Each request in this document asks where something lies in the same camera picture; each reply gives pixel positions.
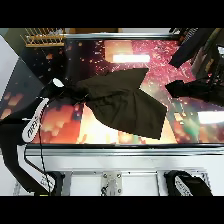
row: metal frame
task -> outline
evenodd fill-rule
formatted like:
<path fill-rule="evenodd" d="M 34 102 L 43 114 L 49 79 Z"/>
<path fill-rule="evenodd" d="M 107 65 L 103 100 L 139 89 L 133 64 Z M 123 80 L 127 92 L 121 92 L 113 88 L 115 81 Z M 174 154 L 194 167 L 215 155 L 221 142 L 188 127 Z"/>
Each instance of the metal frame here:
<path fill-rule="evenodd" d="M 178 40 L 179 34 L 158 33 L 92 33 L 60 34 L 77 40 Z M 28 144 L 26 154 L 40 155 L 39 144 Z M 224 154 L 224 144 L 163 144 L 163 145 L 100 145 L 43 144 L 45 156 L 182 156 Z"/>

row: wire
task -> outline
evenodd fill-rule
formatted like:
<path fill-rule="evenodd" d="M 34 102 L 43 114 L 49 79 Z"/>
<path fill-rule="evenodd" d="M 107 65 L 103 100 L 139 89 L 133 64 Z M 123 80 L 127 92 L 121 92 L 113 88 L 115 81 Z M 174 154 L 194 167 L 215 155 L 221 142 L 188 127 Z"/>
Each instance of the wire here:
<path fill-rule="evenodd" d="M 41 124 L 41 120 L 42 120 L 45 108 L 46 108 L 46 106 L 43 108 L 43 111 L 42 111 L 42 113 L 40 115 L 40 124 Z M 51 196 L 50 182 L 49 182 L 49 179 L 48 179 L 48 176 L 47 176 L 47 172 L 46 172 L 46 169 L 45 169 L 45 165 L 44 165 L 43 146 L 42 146 L 42 143 L 41 143 L 40 127 L 39 127 L 38 132 L 39 132 L 39 139 L 40 139 L 40 157 L 41 157 L 42 167 L 43 167 L 44 175 L 46 177 L 48 188 L 49 188 L 48 196 Z"/>

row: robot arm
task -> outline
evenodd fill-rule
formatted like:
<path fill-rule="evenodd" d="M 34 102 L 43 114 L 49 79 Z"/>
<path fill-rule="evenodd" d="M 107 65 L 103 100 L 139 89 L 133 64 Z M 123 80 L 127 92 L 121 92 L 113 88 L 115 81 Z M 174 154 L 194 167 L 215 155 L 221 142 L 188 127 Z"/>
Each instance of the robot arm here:
<path fill-rule="evenodd" d="M 63 91 L 64 85 L 53 79 L 29 106 L 0 121 L 0 147 L 6 167 L 24 189 L 38 195 L 54 194 L 61 185 L 60 178 L 32 164 L 25 156 L 25 148 L 35 138 L 49 100 Z"/>

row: folded cloth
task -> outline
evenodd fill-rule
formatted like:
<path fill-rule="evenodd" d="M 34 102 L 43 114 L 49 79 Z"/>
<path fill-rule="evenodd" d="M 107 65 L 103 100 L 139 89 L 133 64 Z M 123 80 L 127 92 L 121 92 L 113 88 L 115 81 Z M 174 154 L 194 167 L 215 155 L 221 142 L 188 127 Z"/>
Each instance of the folded cloth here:
<path fill-rule="evenodd" d="M 139 89 L 148 68 L 115 71 L 79 81 L 96 119 L 127 133 L 160 139 L 167 108 Z"/>

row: black cable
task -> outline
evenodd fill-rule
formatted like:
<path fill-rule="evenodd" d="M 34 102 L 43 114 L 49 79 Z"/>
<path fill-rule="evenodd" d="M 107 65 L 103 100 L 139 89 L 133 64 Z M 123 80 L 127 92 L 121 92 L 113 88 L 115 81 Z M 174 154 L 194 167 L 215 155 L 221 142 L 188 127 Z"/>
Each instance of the black cable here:
<path fill-rule="evenodd" d="M 41 120 L 42 120 L 42 117 L 43 117 L 45 108 L 46 108 L 46 106 L 43 108 L 43 111 L 42 111 L 42 113 L 41 113 L 41 115 L 40 115 L 40 125 L 41 125 Z M 41 143 L 40 127 L 39 127 L 38 132 L 39 132 L 39 139 L 40 139 L 40 157 L 41 157 L 42 167 L 43 167 L 44 175 L 45 175 L 45 177 L 46 177 L 47 184 L 48 184 L 48 188 L 49 188 L 48 196 L 51 196 L 50 182 L 49 182 L 49 180 L 48 180 L 47 172 L 46 172 L 45 165 L 44 165 L 43 146 L 42 146 L 42 143 Z"/>

